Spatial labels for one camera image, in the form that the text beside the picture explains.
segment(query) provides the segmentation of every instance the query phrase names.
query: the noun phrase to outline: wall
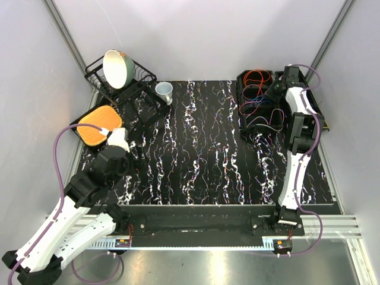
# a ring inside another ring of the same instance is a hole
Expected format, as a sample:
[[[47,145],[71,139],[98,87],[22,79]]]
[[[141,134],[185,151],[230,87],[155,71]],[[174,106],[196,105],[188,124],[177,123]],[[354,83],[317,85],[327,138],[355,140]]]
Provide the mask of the wall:
[[[31,238],[58,202],[52,149],[57,133],[80,116],[91,89],[41,0],[0,5],[0,255]],[[62,176],[77,138],[58,145]],[[0,266],[0,283],[9,270]]]
[[[379,10],[378,0],[356,2],[318,68],[322,84],[314,91],[331,128],[322,143],[344,209],[357,217],[378,280]]]
[[[160,80],[312,62],[343,0],[55,0],[89,64],[119,49]]]

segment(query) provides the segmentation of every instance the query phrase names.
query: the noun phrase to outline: marble tabletop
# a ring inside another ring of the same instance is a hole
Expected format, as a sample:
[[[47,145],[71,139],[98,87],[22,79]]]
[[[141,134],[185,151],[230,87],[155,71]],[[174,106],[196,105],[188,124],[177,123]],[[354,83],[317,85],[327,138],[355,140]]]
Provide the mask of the marble tabletop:
[[[286,172],[284,134],[260,131],[248,141],[240,136],[234,81],[172,84],[170,113],[144,134],[147,173],[123,177],[99,203],[275,203]],[[92,159],[84,146],[78,169]],[[301,201],[333,202],[317,151],[305,174]]]

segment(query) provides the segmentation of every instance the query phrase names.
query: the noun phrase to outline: cup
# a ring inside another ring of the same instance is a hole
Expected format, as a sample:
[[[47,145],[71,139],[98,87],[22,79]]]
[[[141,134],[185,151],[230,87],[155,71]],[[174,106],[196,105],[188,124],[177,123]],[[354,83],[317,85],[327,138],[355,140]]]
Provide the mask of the cup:
[[[111,49],[104,55],[103,71],[109,85],[120,89],[131,83],[135,77],[135,63],[125,53]]]
[[[156,93],[157,95],[166,102],[166,104],[170,105],[173,102],[173,86],[169,82],[160,82],[156,85]]]

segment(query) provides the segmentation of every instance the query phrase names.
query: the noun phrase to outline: green bowl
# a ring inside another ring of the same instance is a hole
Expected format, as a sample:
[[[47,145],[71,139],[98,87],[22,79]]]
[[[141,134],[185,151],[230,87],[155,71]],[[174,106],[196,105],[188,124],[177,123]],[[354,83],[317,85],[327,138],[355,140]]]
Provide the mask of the green bowl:
[[[104,55],[103,72],[109,85],[120,89],[131,83],[135,77],[135,63],[125,53],[112,49]]]

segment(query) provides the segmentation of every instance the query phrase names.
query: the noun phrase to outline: orange sponge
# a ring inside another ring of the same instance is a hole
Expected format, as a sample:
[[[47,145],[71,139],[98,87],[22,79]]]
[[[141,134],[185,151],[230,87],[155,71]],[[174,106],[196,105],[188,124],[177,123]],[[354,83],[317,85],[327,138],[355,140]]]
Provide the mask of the orange sponge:
[[[112,132],[113,129],[120,128],[123,121],[111,106],[100,106],[83,117],[79,123],[93,124]],[[79,126],[77,131],[84,143],[91,147],[101,144],[107,139],[107,137],[102,135],[98,130],[89,126]]]

